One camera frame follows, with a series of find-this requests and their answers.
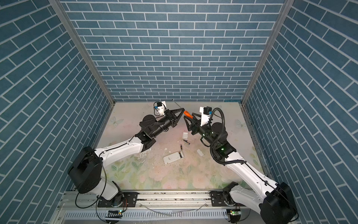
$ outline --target black cable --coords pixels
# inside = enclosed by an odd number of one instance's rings
[[[160,116],[159,111],[155,108],[155,103],[159,103],[159,101],[155,101],[155,102],[153,103],[154,116]]]
[[[216,139],[210,144],[210,155],[211,157],[214,159],[215,162],[217,162],[218,164],[222,164],[222,165],[227,165],[227,164],[232,164],[232,163],[244,163],[245,160],[242,159],[236,159],[236,160],[232,160],[232,161],[226,161],[226,162],[221,162],[219,161],[215,155],[214,155],[214,144],[219,141],[219,139],[221,138],[221,135],[224,133],[224,129],[225,129],[225,116],[223,111],[220,108],[214,108],[213,111],[211,112],[211,116],[209,117],[209,121],[208,121],[208,126],[211,129],[211,120],[213,119],[213,115],[215,114],[216,111],[219,111],[220,116],[221,116],[221,132],[220,134],[216,137]]]
[[[203,137],[201,137],[200,141],[202,142],[202,144],[203,144],[204,146],[210,147],[210,146],[206,145],[206,144],[203,142]]]
[[[250,209],[250,211],[248,211],[248,215],[244,219],[239,220],[236,223],[246,220],[250,216],[250,213],[251,213],[251,209]]]
[[[104,186],[104,188],[103,188],[103,190],[102,190],[101,195],[100,195],[99,197],[97,197],[97,200],[96,200],[92,205],[96,204],[96,203],[98,202],[99,198],[102,197],[103,192],[105,191],[105,188],[106,188],[106,184],[107,184],[107,174],[106,174],[105,168],[103,167],[103,162],[102,162],[102,160],[101,160],[101,165],[102,165],[103,171],[104,171],[104,173],[105,173],[105,180],[106,180],[106,181],[105,181],[105,186]],[[78,192],[78,194],[77,194],[77,196],[76,196],[76,199],[74,200],[74,204],[77,206],[77,208],[86,209],[86,208],[89,208],[89,207],[92,206],[92,205],[89,205],[89,206],[87,206],[87,207],[80,207],[80,206],[78,206],[78,205],[77,205],[77,197],[78,197],[78,195],[79,195],[79,192]]]
[[[181,106],[179,106],[179,104],[177,104],[174,99],[171,99],[176,105],[178,105],[179,108],[182,108]]]
[[[252,171],[254,174],[256,174],[256,176],[258,176],[258,177],[265,183],[265,185],[268,185],[268,186],[272,187],[267,181],[263,180],[246,162],[245,162],[245,164],[251,169],[251,171]],[[297,214],[297,218],[294,219],[294,220],[292,220],[292,221],[289,221],[289,222],[296,221],[296,220],[300,217],[300,215],[298,214],[298,211],[295,209],[295,207],[293,206],[293,204],[292,204],[285,196],[283,196],[275,187],[272,187],[272,188],[273,188],[277,193],[279,193],[279,194],[292,206],[293,211]]]
[[[106,151],[113,150],[113,149],[117,149],[117,148],[119,148],[119,147],[124,146],[125,144],[128,144],[133,138],[134,138],[134,136],[133,136],[128,142],[126,142],[126,143],[124,143],[124,144],[121,144],[120,146],[118,146],[118,147],[116,147],[116,148],[111,148],[111,149],[104,150],[103,152],[101,152],[101,153],[99,154],[98,157],[100,157],[101,154],[104,153],[104,152],[106,152]]]

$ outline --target blue tile wallpaper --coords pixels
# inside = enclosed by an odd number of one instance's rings
[[[246,105],[299,223],[358,223],[357,10],[295,0]]]
[[[240,101],[284,0],[61,2],[116,101]]]
[[[0,0],[0,223],[43,223],[110,105],[47,0]]]

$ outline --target orange object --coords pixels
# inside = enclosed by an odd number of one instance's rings
[[[187,117],[193,119],[193,116],[191,116],[190,113],[189,113],[187,110],[184,111],[184,114],[185,114],[185,116],[187,116]]]

